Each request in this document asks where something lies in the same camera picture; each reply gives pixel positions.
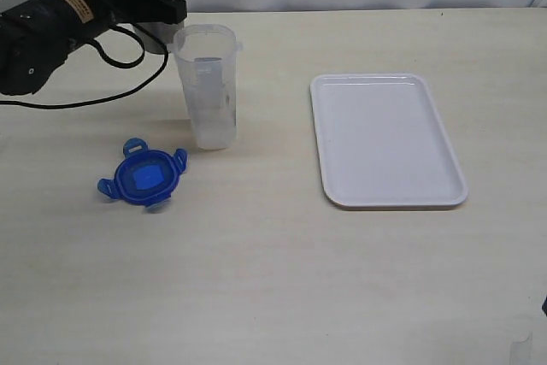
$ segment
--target clear plastic container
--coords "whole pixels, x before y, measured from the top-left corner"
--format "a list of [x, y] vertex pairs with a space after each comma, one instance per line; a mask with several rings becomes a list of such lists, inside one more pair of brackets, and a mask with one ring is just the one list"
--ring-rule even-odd
[[219, 25], [188, 26], [175, 35], [173, 52], [197, 145], [228, 148], [237, 137], [236, 35]]

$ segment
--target blue lid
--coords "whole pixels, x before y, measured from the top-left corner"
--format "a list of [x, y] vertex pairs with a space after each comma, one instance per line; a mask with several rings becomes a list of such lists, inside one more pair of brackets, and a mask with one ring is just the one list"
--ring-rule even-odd
[[179, 184], [186, 171], [188, 153], [178, 149], [173, 156], [149, 150], [140, 138], [132, 138], [123, 146], [126, 159], [115, 172], [113, 180], [99, 181], [98, 190], [114, 199], [133, 205], [152, 207], [163, 203]]

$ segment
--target yellow label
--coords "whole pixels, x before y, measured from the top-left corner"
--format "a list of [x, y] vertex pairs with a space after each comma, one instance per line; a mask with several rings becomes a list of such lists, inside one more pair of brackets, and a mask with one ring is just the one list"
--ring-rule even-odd
[[93, 11], [88, 6], [88, 4], [85, 2], [85, 0], [64, 0], [67, 2], [70, 7], [76, 12], [79, 19], [82, 21], [82, 23], [88, 23], [95, 19], [95, 15], [93, 14]]

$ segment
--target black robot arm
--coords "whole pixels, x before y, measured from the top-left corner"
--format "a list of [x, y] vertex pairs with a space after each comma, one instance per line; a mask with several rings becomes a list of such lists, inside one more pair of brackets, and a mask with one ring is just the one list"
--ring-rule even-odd
[[117, 24], [186, 16], [185, 0], [29, 0], [0, 15], [0, 93], [36, 93], [70, 53]]

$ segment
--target white plastic tray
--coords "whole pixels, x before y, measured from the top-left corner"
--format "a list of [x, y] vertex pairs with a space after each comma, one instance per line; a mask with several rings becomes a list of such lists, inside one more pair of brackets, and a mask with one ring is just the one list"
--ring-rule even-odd
[[328, 74], [311, 96], [326, 195], [345, 208], [452, 208], [468, 189], [425, 82]]

